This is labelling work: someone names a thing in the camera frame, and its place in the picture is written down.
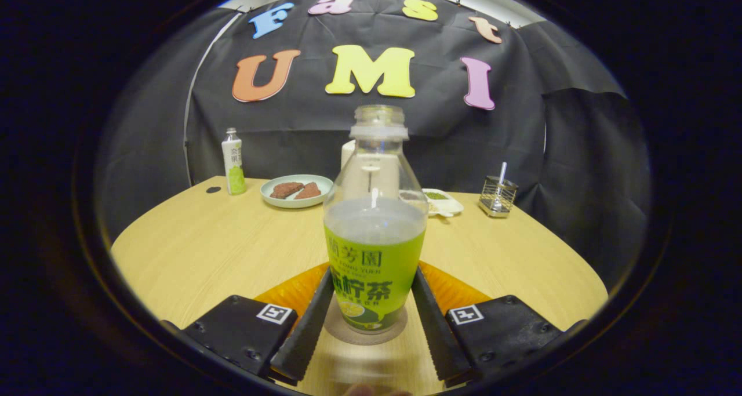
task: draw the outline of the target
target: blue letter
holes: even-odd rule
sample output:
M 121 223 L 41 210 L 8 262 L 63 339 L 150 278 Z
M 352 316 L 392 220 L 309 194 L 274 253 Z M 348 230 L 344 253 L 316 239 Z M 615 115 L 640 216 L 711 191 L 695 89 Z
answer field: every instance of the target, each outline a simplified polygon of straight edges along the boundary
M 282 21 L 289 15 L 286 13 L 287 9 L 294 7 L 293 3 L 284 3 L 283 5 L 273 8 L 265 13 L 255 16 L 250 19 L 251 23 L 255 25 L 255 34 L 252 36 L 253 39 L 258 39 L 268 32 L 275 31 L 280 28 L 282 23 L 276 23 L 276 21 Z

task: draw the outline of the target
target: letter m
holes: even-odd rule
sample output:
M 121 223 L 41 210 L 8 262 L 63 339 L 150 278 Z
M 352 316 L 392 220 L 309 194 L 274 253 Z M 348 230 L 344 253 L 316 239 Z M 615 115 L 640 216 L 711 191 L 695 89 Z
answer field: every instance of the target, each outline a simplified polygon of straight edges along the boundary
M 350 82 L 350 74 L 364 93 L 371 92 L 379 77 L 384 81 L 378 89 L 381 95 L 395 97 L 413 97 L 415 89 L 410 85 L 410 59 L 415 52 L 406 48 L 387 48 L 376 61 L 371 60 L 366 50 L 360 45 L 339 45 L 332 48 L 337 54 L 337 66 L 334 69 L 332 82 L 325 90 L 331 95 L 347 95 L 355 90 Z

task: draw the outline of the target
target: black cloth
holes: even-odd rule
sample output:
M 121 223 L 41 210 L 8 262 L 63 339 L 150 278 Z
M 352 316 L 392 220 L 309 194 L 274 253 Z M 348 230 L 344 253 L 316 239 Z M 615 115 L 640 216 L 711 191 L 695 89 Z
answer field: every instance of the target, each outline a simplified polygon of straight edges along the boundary
M 588 48 L 547 21 L 514 29 L 446 0 L 426 0 L 438 18 L 424 21 L 405 16 L 403 1 L 353 0 L 348 13 L 320 16 L 307 13 L 318 0 L 281 0 L 244 14 L 217 8 L 160 48 L 122 95 L 103 139 L 98 187 L 112 238 L 191 184 L 223 175 L 220 143 L 230 126 L 243 140 L 246 177 L 334 179 L 353 111 L 384 103 L 405 110 L 403 149 L 423 187 L 481 192 L 485 176 L 507 161 L 517 205 L 575 248 L 609 289 L 615 285 L 641 246 L 650 190 L 641 126 L 620 85 Z M 285 2 L 294 7 L 282 26 L 254 39 L 249 20 Z M 184 139 L 196 66 L 234 15 L 198 70 Z M 485 40 L 470 16 L 496 26 L 503 43 Z M 352 94 L 327 94 L 338 45 L 360 45 L 372 60 L 391 47 L 413 50 L 415 97 L 379 95 L 381 79 L 364 94 L 354 77 Z M 267 56 L 254 77 L 263 85 L 273 54 L 289 49 L 301 54 L 280 92 L 250 103 L 233 98 L 240 60 Z M 461 57 L 491 66 L 493 110 L 464 102 Z

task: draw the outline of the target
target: green bottle label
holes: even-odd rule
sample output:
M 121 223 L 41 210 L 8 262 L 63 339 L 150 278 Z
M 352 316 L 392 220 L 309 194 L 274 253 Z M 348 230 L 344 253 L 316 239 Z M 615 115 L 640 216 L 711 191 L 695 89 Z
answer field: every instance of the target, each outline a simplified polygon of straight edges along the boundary
M 232 167 L 230 174 L 227 176 L 227 182 L 230 184 L 230 194 L 239 195 L 244 193 L 245 188 L 245 175 L 242 172 L 242 167 Z
M 362 330 L 389 328 L 410 293 L 425 231 L 390 245 L 348 241 L 326 226 L 325 237 L 334 291 L 345 321 Z

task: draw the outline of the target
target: wire basket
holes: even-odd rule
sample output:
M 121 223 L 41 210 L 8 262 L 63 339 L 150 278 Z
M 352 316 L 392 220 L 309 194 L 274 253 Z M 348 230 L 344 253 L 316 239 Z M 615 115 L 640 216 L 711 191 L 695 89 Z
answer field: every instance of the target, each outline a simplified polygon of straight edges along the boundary
M 499 180 L 500 177 L 497 176 L 485 177 L 485 187 L 479 196 L 479 207 L 493 218 L 507 218 L 515 201 L 518 185 L 508 179 L 503 180 L 504 184 L 500 184 Z

